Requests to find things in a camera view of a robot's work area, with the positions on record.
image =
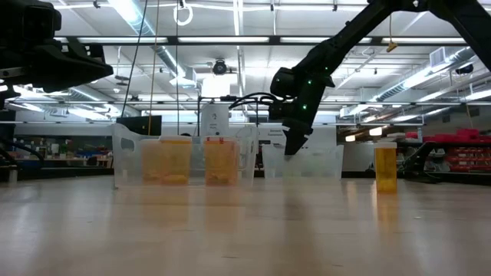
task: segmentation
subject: white cylinder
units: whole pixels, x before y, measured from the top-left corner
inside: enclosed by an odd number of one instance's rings
[[[201,112],[201,135],[224,136],[229,132],[229,106],[209,104]]]

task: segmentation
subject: white container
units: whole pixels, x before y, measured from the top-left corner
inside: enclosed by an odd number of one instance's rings
[[[144,136],[129,131],[115,123],[113,133],[114,180],[116,187],[144,186],[142,172],[142,143],[158,143],[165,140],[192,140],[189,182],[192,185],[205,184],[205,141],[206,137],[187,136]],[[257,128],[245,127],[233,137],[239,145],[239,183],[251,184],[254,178],[255,153],[257,152]]]
[[[262,146],[265,178],[321,177],[341,179],[344,146],[300,149],[294,156],[284,156],[285,149]]]

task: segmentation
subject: ceiling beam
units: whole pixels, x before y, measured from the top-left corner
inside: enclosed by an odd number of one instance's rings
[[[68,44],[66,38],[78,38],[82,44],[101,44],[104,46],[136,46],[136,36],[63,36],[57,37],[62,44]],[[329,37],[300,36],[300,35],[223,35],[223,36],[157,36],[157,45],[162,46],[202,46],[202,45],[232,45],[232,46],[315,46]],[[359,46],[388,46],[388,36],[370,36],[358,43]],[[403,46],[467,46],[459,37],[448,36],[397,36],[392,39]],[[143,37],[140,46],[155,45],[155,37]]]

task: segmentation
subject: black cable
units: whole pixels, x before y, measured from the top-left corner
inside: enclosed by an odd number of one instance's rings
[[[261,97],[260,99],[262,98],[268,98],[272,101],[284,101],[284,100],[279,100],[275,95],[273,94],[270,94],[270,93],[264,93],[264,92],[257,92],[257,93],[252,93],[252,94],[249,94],[249,95],[245,95],[244,97],[240,97],[239,99],[237,99],[236,101],[234,101],[229,108],[233,108],[232,106],[235,106],[236,104],[240,103],[241,101],[243,100],[248,100],[248,99],[252,99],[254,96],[263,96]]]
[[[121,118],[124,115],[124,109],[126,108],[126,102],[128,101],[128,94],[130,93],[131,77],[133,76],[133,69],[137,62],[138,48],[140,48],[141,32],[143,30],[143,24],[145,24],[145,16],[147,15],[148,0],[145,0],[145,8],[143,9],[143,17],[141,18],[140,33],[138,34],[137,49],[135,50],[135,56],[133,58],[133,63],[131,64],[130,79],[128,81],[128,88],[126,89],[126,95],[124,96],[123,110],[121,111]]]

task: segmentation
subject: hanging cable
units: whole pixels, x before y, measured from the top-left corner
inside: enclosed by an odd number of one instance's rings
[[[176,19],[176,36],[179,37],[179,23],[177,23],[179,21],[179,12],[177,12],[176,10],[174,10],[174,18]],[[177,70],[177,61],[179,60],[179,56],[177,55],[178,54],[178,51],[177,49],[179,49],[179,45],[176,45],[176,63],[175,63],[175,67],[176,67],[176,104],[177,104],[177,135],[180,134],[179,132],[179,125],[180,125],[180,108],[179,108],[179,71]]]
[[[160,5],[160,0],[157,0],[157,7]],[[157,8],[157,26],[155,27],[155,48],[157,49],[157,36],[159,35],[159,13],[160,8]],[[157,51],[153,52],[153,68],[152,68],[152,87],[150,88],[150,114],[148,115],[148,135],[152,130],[152,107],[153,107],[153,84],[155,82],[155,63],[157,62]]]
[[[184,9],[189,12],[188,18],[185,21],[179,21],[178,13],[179,11],[182,11]],[[186,0],[177,0],[177,5],[174,8],[174,21],[176,22],[176,24],[178,24],[179,26],[186,26],[193,20],[193,16],[193,8],[191,8],[190,5],[186,4]]]
[[[142,35],[142,30],[143,30],[143,24],[145,24],[145,16],[147,15],[147,6],[148,6],[148,0],[145,0],[145,8],[143,9],[143,16],[141,18],[141,23],[140,23],[140,32],[138,33],[137,49],[135,49],[135,55],[133,57],[133,63],[131,64],[130,79],[128,80],[128,87],[126,89],[126,95],[124,96],[124,103],[123,103],[123,109],[121,111],[121,118],[123,118],[123,116],[124,116],[124,108],[126,108],[126,103],[128,101],[128,94],[130,93],[131,77],[133,76],[133,69],[135,68],[135,64],[137,62],[138,49],[140,48],[140,40],[141,40],[141,35]]]

